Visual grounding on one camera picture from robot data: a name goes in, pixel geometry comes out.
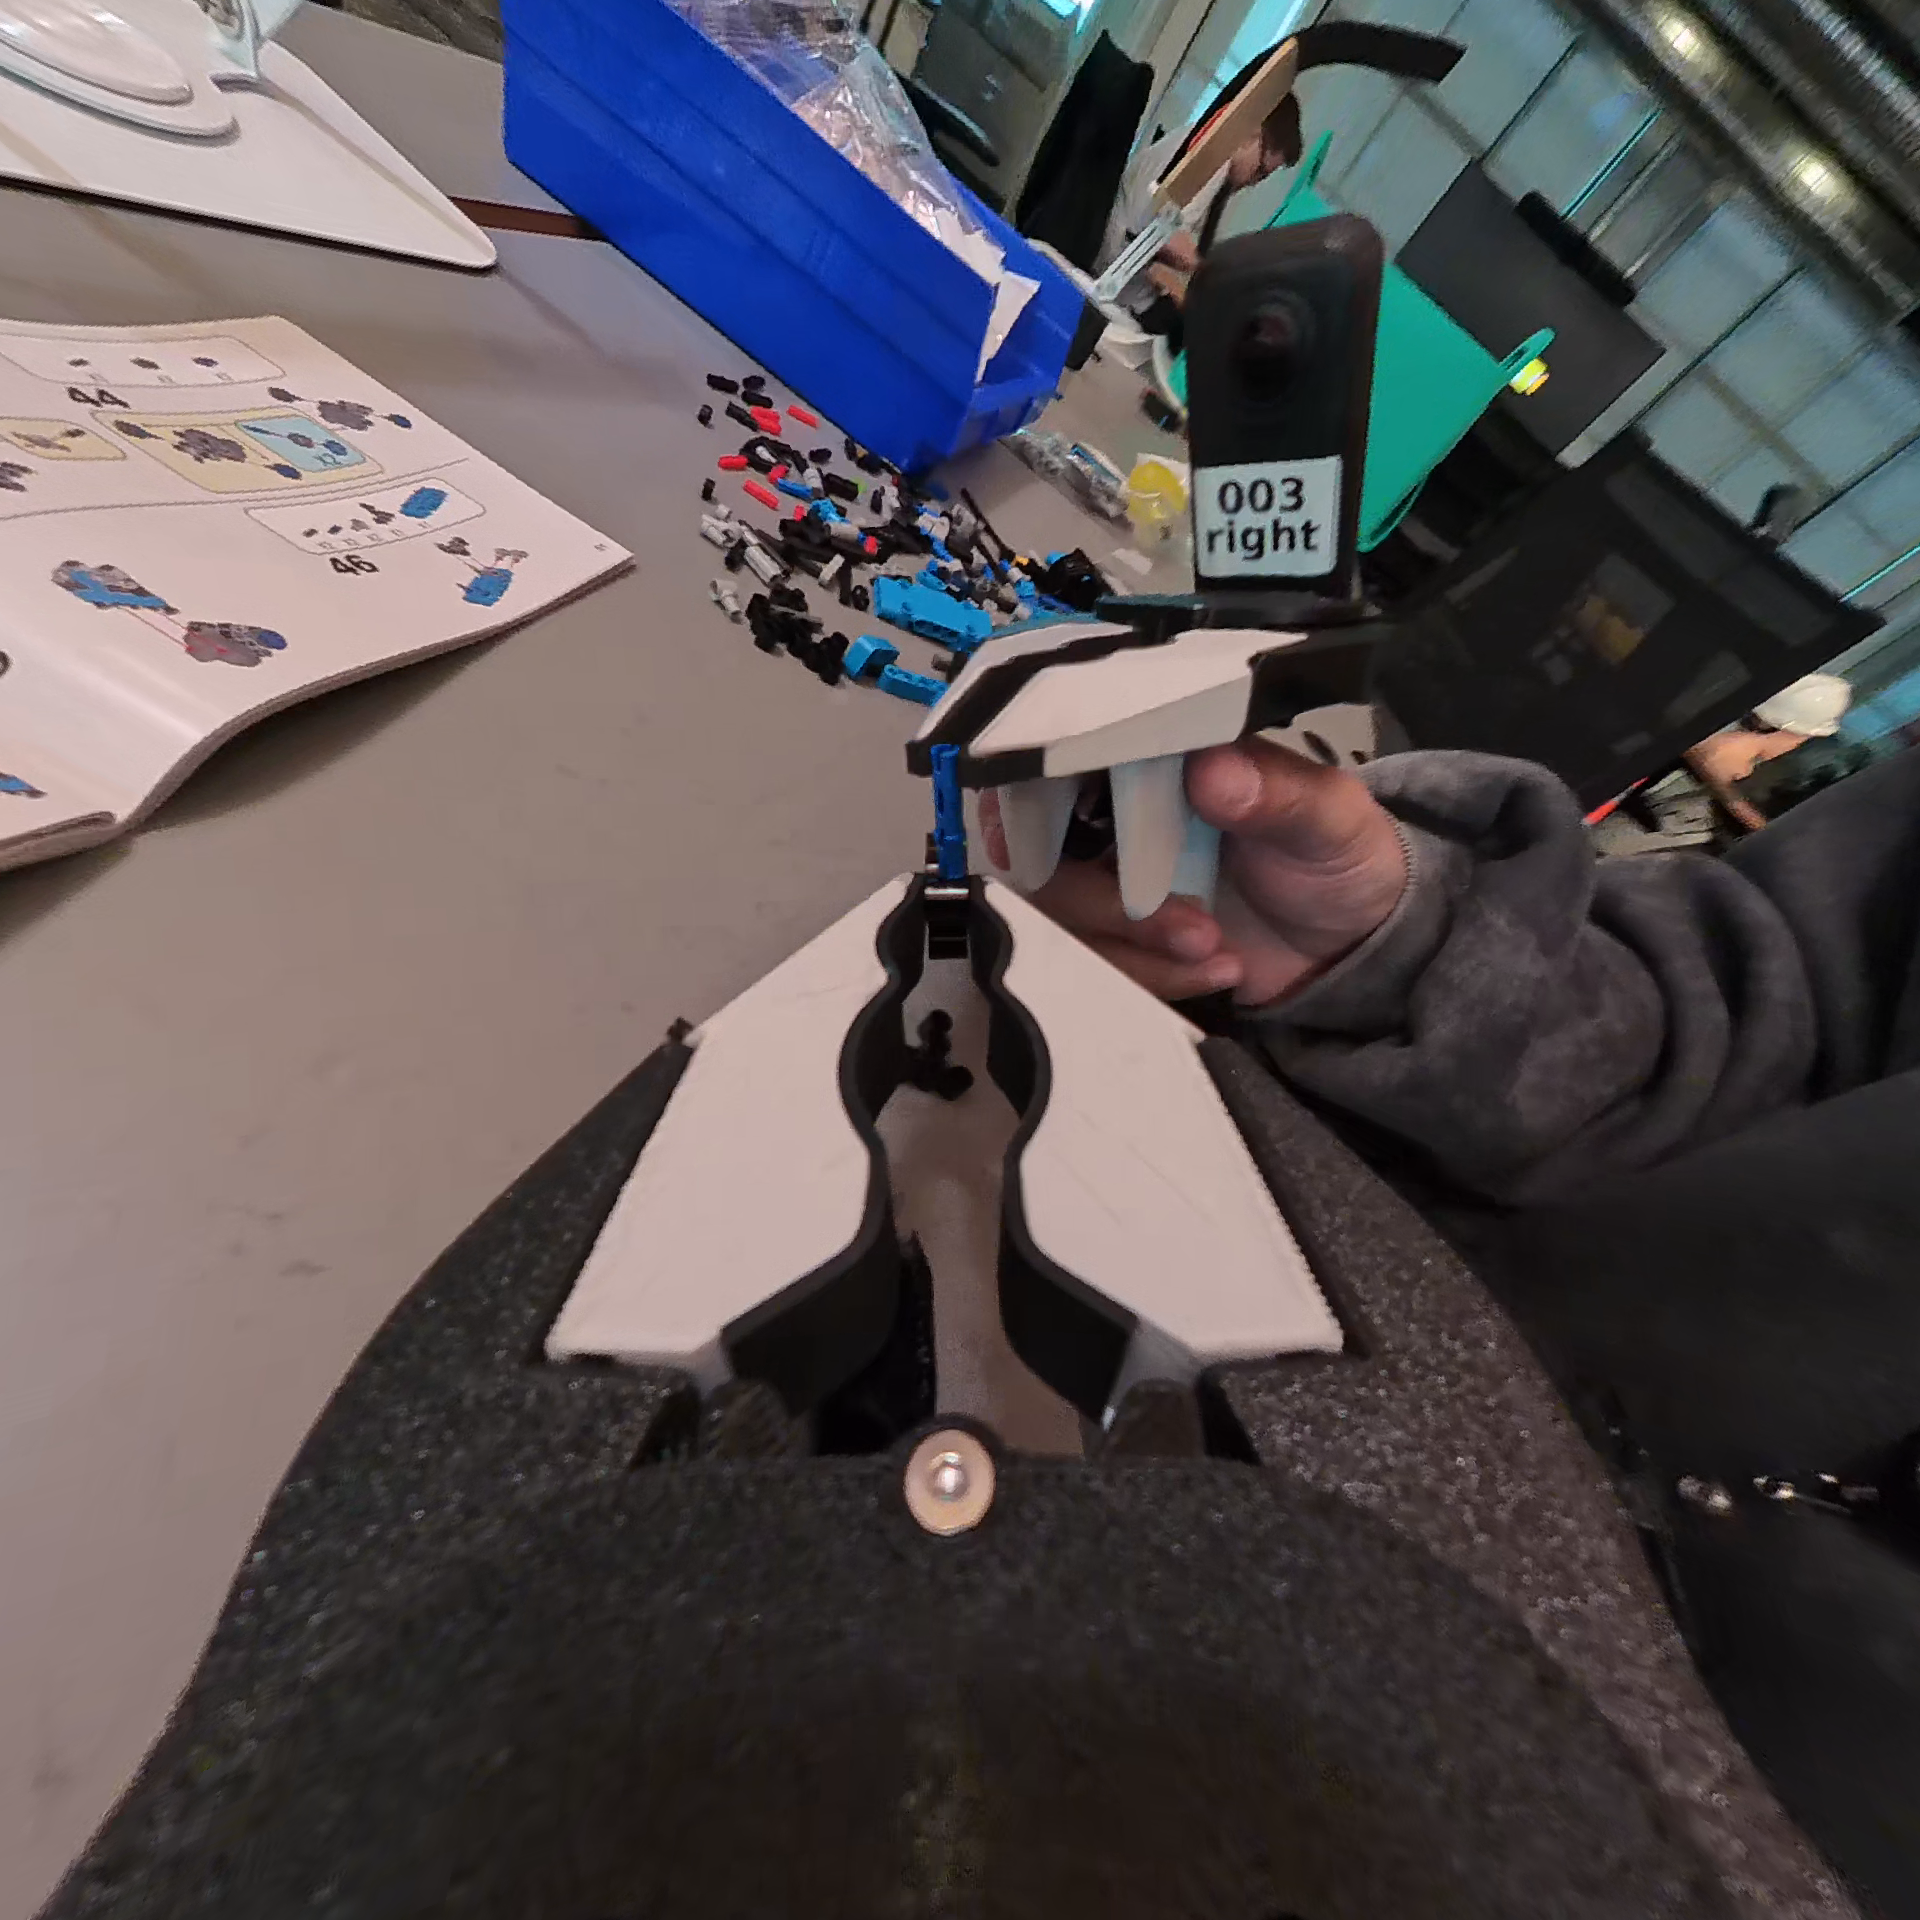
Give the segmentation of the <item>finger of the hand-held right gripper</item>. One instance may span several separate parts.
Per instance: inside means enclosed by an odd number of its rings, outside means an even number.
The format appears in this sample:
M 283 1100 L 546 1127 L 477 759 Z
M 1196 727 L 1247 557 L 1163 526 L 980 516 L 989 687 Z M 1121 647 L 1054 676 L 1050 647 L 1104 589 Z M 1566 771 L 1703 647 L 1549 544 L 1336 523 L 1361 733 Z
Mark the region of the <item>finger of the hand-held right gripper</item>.
M 1050 653 L 974 661 L 939 704 L 939 744 L 964 784 L 1106 771 L 1234 740 L 1253 727 L 1259 673 L 1306 634 L 1093 634 Z
M 909 739 L 906 770 L 959 746 L 960 777 L 1087 777 L 1190 751 L 1190 664 L 1137 630 L 986 640 Z

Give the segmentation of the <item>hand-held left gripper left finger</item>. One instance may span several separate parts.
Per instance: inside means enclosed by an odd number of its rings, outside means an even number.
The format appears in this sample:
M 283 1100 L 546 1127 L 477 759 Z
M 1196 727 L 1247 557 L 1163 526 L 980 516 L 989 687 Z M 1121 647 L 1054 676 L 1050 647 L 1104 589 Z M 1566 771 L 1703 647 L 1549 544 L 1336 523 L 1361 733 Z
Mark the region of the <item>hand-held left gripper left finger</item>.
M 807 1416 L 881 1356 L 900 1247 L 877 1119 L 919 981 L 921 883 L 896 877 L 660 1049 L 673 1090 L 550 1361 L 754 1380 Z

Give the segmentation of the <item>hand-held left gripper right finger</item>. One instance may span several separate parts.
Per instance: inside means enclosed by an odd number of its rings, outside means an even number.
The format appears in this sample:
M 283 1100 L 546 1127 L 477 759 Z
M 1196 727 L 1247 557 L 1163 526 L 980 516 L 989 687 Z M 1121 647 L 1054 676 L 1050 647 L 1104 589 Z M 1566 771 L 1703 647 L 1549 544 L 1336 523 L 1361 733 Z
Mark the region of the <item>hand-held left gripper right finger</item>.
M 1001 880 L 973 901 L 1004 1154 L 997 1309 L 1083 1420 L 1140 1383 L 1336 1357 L 1347 1331 L 1206 1057 L 1173 1007 Z

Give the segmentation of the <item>black connector piece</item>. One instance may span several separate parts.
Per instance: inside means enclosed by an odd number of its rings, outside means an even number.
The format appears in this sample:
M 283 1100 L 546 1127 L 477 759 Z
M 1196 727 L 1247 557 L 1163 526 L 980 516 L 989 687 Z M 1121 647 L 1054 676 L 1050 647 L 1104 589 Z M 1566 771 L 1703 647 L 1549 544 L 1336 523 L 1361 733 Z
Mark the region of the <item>black connector piece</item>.
M 960 1104 L 974 1071 L 954 1053 L 950 974 L 973 957 L 973 893 L 966 883 L 930 880 L 923 907 L 923 964 L 914 999 L 903 1009 L 900 1084 L 940 1104 Z

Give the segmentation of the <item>person's right forearm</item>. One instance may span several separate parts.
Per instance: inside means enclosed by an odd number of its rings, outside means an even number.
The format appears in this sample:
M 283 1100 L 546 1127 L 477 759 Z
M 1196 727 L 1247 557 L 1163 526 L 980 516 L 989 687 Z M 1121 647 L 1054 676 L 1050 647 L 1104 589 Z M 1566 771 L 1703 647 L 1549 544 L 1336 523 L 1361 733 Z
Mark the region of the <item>person's right forearm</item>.
M 1406 896 L 1239 1029 L 1454 1191 L 1539 1207 L 1919 1071 L 1919 749 L 1724 859 L 1604 859 L 1536 764 L 1361 771 Z

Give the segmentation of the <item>grey desk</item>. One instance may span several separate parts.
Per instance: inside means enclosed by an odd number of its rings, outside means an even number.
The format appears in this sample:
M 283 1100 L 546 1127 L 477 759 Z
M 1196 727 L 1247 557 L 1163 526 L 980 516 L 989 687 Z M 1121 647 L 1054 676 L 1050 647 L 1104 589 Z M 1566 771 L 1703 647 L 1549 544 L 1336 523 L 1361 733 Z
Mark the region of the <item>grey desk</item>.
M 111 849 L 3 877 L 3 1914 L 146 1757 L 331 1390 L 660 1044 L 923 853 L 909 709 L 754 653 L 694 534 L 753 360 L 567 239 L 493 60 L 290 34 L 484 279 L 3 191 L 3 316 L 283 316 L 636 556 L 274 717 Z

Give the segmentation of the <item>white desk stand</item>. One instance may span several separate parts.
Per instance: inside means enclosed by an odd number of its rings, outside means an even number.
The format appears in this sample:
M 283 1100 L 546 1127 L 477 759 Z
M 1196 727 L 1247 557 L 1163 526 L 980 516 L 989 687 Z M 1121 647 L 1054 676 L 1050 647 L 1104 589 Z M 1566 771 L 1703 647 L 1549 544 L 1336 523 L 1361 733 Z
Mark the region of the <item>white desk stand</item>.
M 274 43 L 294 4 L 6 4 L 3 181 L 493 271 L 431 181 Z

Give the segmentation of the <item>person's right hand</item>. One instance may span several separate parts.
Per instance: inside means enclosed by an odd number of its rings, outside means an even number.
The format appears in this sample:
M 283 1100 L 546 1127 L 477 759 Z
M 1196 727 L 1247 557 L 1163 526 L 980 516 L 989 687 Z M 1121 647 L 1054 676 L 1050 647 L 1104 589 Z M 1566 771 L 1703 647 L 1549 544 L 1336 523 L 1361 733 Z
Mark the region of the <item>person's right hand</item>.
M 1306 990 L 1399 911 L 1406 844 L 1351 771 L 1247 740 L 1190 756 L 1186 799 L 1220 830 L 1213 910 L 1173 896 L 1131 921 L 1110 869 L 1070 860 L 1031 899 L 1149 994 L 1234 994 L 1261 1009 Z

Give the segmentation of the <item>pile of small building pieces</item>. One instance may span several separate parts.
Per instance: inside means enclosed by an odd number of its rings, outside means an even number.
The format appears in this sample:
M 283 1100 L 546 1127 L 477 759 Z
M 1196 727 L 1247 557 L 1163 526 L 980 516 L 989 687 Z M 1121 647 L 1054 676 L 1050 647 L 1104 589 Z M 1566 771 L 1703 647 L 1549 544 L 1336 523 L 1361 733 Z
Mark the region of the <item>pile of small building pieces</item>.
M 831 440 L 764 371 L 710 371 L 694 423 L 736 434 L 700 484 L 710 603 L 823 687 L 936 706 L 993 637 L 1090 620 L 1114 591 L 1087 549 L 1017 546 L 973 493 Z

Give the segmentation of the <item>clear bag of parts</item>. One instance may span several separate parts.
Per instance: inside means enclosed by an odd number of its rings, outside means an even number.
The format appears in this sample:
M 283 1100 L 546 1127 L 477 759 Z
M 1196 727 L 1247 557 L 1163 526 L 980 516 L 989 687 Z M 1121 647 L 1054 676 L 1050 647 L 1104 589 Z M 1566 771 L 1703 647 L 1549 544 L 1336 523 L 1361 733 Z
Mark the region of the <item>clear bag of parts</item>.
M 1130 520 L 1130 476 L 1099 449 L 1036 426 L 1006 434 L 997 446 L 1090 516 L 1106 523 Z

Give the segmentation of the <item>wooden board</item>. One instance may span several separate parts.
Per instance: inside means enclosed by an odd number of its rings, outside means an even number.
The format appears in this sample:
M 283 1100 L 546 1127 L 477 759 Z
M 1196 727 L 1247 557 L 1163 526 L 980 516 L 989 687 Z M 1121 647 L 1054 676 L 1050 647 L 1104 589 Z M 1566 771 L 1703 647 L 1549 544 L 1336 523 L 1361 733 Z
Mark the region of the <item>wooden board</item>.
M 1241 147 L 1261 137 L 1263 123 L 1291 96 L 1297 66 L 1301 41 L 1286 37 L 1263 64 L 1249 70 L 1249 81 L 1234 97 L 1223 97 L 1181 154 L 1157 174 L 1157 210 L 1190 206 L 1233 163 Z

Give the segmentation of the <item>large black case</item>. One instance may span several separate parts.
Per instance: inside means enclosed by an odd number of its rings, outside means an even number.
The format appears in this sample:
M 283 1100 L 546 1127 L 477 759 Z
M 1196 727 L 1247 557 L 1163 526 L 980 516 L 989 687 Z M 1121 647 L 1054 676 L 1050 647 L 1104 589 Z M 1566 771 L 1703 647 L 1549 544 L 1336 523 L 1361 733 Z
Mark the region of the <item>large black case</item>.
M 1543 767 L 1593 816 L 1881 627 L 1629 429 L 1404 603 L 1371 697 L 1406 749 Z

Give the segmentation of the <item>clear plastic bags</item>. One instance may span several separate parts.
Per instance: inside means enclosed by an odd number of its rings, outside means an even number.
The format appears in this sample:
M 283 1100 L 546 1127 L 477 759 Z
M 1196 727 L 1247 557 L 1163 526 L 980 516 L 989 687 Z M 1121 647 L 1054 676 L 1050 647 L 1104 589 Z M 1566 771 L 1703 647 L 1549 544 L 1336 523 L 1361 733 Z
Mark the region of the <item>clear plastic bags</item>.
M 779 27 L 804 66 L 804 77 L 786 87 L 791 111 L 993 296 L 980 331 L 984 370 L 1037 283 L 1006 266 L 1004 243 L 964 204 L 900 77 L 837 4 L 781 4 Z

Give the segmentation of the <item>blue plastic bin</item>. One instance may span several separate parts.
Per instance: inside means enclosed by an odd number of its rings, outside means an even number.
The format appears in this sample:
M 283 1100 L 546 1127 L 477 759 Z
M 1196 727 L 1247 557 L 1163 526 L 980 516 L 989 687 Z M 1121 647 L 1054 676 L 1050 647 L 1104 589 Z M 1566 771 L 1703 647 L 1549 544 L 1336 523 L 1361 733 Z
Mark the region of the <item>blue plastic bin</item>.
M 503 4 L 500 33 L 506 157 L 896 467 L 1054 400 L 1077 283 L 950 173 L 1037 283 L 980 370 L 993 296 L 791 111 L 779 4 Z

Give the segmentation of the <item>person's dark jacket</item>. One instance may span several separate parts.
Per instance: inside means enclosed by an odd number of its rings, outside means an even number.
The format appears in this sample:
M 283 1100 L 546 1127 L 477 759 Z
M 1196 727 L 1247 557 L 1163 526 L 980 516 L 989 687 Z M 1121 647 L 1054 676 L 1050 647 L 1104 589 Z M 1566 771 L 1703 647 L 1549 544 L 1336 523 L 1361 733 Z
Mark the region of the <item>person's dark jacket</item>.
M 1599 863 L 1574 1114 L 1459 1241 L 1643 1527 L 1714 1703 L 1919 1914 L 1919 749 L 1720 860 Z

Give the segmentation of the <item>building instruction booklet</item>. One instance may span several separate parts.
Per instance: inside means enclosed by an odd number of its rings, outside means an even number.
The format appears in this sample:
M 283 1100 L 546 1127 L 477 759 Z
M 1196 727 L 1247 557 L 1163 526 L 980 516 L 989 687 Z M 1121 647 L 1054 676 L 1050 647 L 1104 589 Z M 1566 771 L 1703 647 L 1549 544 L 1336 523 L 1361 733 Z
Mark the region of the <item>building instruction booklet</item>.
M 290 321 L 3 323 L 3 873 L 631 556 Z

